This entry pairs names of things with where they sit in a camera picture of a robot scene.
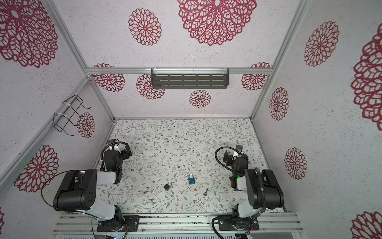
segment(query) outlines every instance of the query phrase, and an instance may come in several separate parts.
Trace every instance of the black padlock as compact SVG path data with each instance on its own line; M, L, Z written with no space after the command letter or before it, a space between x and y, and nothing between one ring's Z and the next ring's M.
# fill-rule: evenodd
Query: black padlock
M172 183L166 183L166 185L164 185L163 187L166 189L166 191L168 191L170 188L171 188L171 185Z

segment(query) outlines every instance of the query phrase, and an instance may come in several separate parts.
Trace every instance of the floral patterned mat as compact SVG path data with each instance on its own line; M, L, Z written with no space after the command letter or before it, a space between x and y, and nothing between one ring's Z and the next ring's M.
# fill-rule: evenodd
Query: floral patterned mat
M127 142L133 156L123 162L121 182L97 192L123 213L230 212L247 194L230 187L231 172L216 162L222 146L242 145L249 168L267 167L249 119L119 120L111 138Z

